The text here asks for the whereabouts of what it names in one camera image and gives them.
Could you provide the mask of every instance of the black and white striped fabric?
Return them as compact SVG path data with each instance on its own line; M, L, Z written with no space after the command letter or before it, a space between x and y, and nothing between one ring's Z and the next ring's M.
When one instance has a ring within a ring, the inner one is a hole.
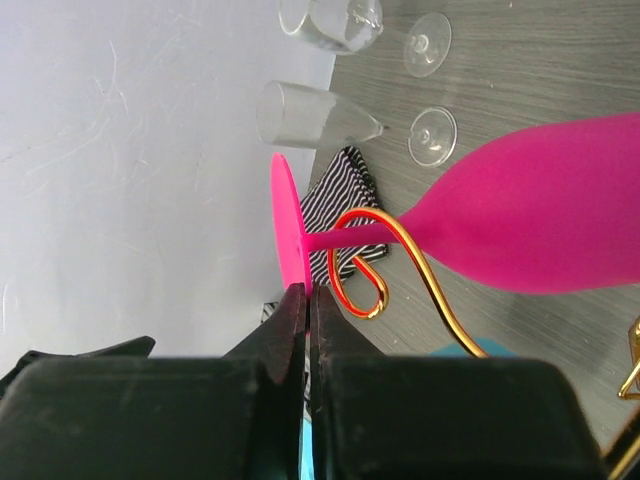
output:
M300 202L302 217L308 232L330 230L347 210L355 207L382 208L373 177L367 169L362 153L356 147L340 150L309 193ZM349 226L365 225L374 220L357 219ZM379 260L389 253L387 245L346 248L339 252L338 271L342 280L353 275L353 257L361 255L368 262ZM311 277L315 283L329 283L327 252L313 252L310 256ZM261 321L264 322L277 308L277 303L266 303Z

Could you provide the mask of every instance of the champagne flute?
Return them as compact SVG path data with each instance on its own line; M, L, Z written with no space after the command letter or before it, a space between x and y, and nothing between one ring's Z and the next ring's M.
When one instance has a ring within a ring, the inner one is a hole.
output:
M337 55L360 52L384 31L403 44L414 77L435 72L449 53L451 24L441 13L420 18L408 34L383 28L379 0L280 0L284 33Z
M278 81L263 89L256 120L262 141L298 148L342 148L379 137L389 128L348 98ZM456 138L451 112L430 107L413 122L407 142L418 164L435 167L449 158Z

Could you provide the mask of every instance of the wood grain surface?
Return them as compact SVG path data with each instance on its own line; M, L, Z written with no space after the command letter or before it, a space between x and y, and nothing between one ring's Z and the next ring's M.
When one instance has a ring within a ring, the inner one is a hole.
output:
M391 127L361 148L384 206L394 215L491 139L532 125L640 109L637 0L382 4L385 31L365 53L338 58L331 88ZM440 69L417 79L405 71L402 36L393 31L408 32L430 12L449 18L453 42ZM409 156L406 132L415 116L433 105L453 113L458 142L444 165L428 169ZM317 153L312 182L333 153ZM377 268L389 283L391 303L373 322L354 320L357 328L392 354L427 354L452 343L403 251L393 248ZM627 330L640 314L640 288L533 297L485 288L438 265L434 269L474 336L560 367L578 392L596 438L608 442L634 406L618 400L616 392L631 367ZM374 299L362 277L349 280L347 289L363 305Z

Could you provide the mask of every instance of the wine glass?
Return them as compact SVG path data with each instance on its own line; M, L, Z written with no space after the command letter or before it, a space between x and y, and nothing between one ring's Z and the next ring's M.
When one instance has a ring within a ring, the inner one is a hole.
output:
M441 13L423 16L403 34L383 28L379 0L280 0L279 14L287 35L337 55L364 50L384 30L403 44L405 68L419 78L435 72L451 46L451 24Z
M389 128L348 98L279 81L264 87L256 120L262 141L298 148L342 148L376 138ZM449 158L456 138L451 112L430 107L411 126L409 152L418 164L435 167Z
M549 295L640 284L638 131L640 112L512 132L467 154L398 221L429 256L492 288ZM271 188L285 286L310 292L309 252L398 241L379 222L306 232L281 154Z

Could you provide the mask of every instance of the pink glass base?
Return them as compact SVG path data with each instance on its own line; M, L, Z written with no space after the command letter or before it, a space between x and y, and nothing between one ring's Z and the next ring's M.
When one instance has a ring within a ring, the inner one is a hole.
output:
M311 267L300 200L289 164L279 153L271 161L271 204L284 288L304 283L309 296L312 289Z

